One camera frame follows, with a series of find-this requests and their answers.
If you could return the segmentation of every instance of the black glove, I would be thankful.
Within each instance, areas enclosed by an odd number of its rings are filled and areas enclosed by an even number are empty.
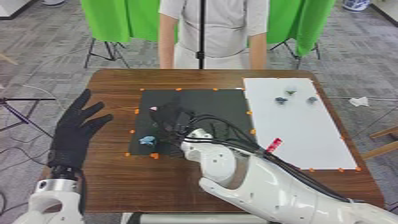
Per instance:
[[[48,167],[66,166],[82,169],[91,138],[114,119],[109,114],[86,122],[105,107],[104,102],[100,102],[84,110],[89,99],[91,90],[86,89],[59,120],[48,154]]]

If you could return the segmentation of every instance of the white paper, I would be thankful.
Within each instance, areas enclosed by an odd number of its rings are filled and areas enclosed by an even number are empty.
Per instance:
[[[246,97],[253,111],[258,143],[269,147],[283,139],[274,154],[303,169],[356,169],[358,164],[317,94],[311,79],[249,78]],[[288,99],[281,105],[276,98]]]

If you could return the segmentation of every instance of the wooden table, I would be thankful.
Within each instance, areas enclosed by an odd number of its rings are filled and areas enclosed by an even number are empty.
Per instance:
[[[242,78],[311,78],[329,113],[345,137],[363,171],[317,171],[315,179],[349,197],[384,206],[384,197],[349,137],[342,120],[315,75],[304,71],[217,70],[100,70],[89,88],[93,100],[104,101],[102,115],[114,121],[98,133],[89,149],[86,175],[89,181],[88,212],[239,212],[240,209],[199,188],[201,170],[185,159],[125,156],[141,89],[224,89],[244,87]]]

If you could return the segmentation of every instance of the chair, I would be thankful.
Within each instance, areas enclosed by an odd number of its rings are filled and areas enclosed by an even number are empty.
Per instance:
[[[381,132],[377,132],[375,134],[370,135],[372,138],[379,138],[386,135],[393,134],[397,136],[398,134],[398,126],[382,130]],[[398,149],[398,138],[395,140],[393,143],[390,143],[388,145],[384,145],[379,149],[374,149],[365,155],[363,155],[363,158],[365,159],[370,159],[374,158],[375,156],[386,154],[388,152],[391,152],[393,150]]]

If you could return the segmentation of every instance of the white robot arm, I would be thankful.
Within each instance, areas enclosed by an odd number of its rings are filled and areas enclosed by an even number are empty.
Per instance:
[[[198,129],[182,144],[185,157],[201,163],[205,191],[267,221],[285,224],[397,224],[398,216],[366,203],[340,201],[319,192],[260,155],[205,143],[212,139]],[[237,171],[233,150],[249,156],[246,179],[228,189]]]
[[[15,224],[84,224],[79,182],[68,179],[40,181],[29,199],[29,211]]]

